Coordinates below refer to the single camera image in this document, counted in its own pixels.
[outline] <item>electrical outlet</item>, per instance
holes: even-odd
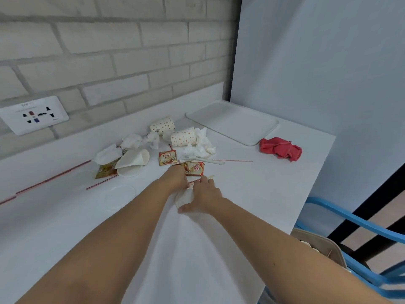
[[[69,120],[68,114],[56,96],[2,108],[0,117],[16,135],[23,135]]]

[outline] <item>blue chair frame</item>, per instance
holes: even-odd
[[[334,204],[329,203],[328,201],[317,198],[317,197],[308,197],[306,204],[315,204],[321,206],[357,225],[368,229],[377,235],[381,235],[395,242],[405,244],[405,235],[400,233],[395,233],[393,231],[387,230],[378,226],[372,222],[366,221],[358,216],[352,214],[351,212],[342,209]],[[296,227],[316,233],[311,230],[301,222],[297,221]],[[346,260],[348,268],[352,271],[352,274],[358,277],[362,282],[367,284],[370,288],[377,291],[383,297],[389,299],[405,299],[405,290],[385,290],[380,288],[384,284],[395,285],[395,284],[405,284],[405,276],[401,276],[405,273],[405,261],[398,263],[395,266],[390,267],[389,269],[383,271],[381,274],[374,273],[369,270],[367,267],[363,266],[361,263],[353,259],[348,254],[343,253],[343,256]]]

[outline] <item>red rag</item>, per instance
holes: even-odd
[[[279,159],[287,158],[288,160],[297,161],[302,154],[301,147],[292,145],[291,141],[274,137],[269,140],[262,138],[259,142],[259,149],[263,153],[275,154]]]

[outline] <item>left hand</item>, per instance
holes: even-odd
[[[185,170],[181,165],[172,165],[159,179],[170,193],[188,188]]]

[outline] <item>right hand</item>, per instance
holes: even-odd
[[[179,213],[210,211],[223,199],[221,190],[215,187],[213,179],[202,176],[200,181],[196,181],[193,187],[194,199],[191,203],[181,206]]]

